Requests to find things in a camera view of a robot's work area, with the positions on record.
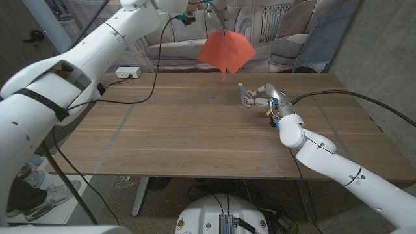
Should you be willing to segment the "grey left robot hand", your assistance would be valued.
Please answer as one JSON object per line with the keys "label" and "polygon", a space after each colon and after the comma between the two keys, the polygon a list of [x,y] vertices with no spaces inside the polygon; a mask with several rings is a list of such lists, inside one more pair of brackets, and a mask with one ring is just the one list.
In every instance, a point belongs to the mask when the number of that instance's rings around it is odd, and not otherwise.
{"label": "grey left robot hand", "polygon": [[196,8],[205,12],[207,22],[222,36],[228,30],[229,12],[227,0],[199,0]]}

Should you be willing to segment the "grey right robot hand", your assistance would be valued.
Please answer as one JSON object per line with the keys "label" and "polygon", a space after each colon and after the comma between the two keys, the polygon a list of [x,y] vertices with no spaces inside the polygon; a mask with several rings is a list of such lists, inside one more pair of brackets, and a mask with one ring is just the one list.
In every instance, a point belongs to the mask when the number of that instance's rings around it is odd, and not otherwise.
{"label": "grey right robot hand", "polygon": [[292,104],[286,94],[270,83],[260,86],[253,92],[247,90],[242,96],[241,101],[246,108],[253,105],[267,108],[280,118],[295,114]]}

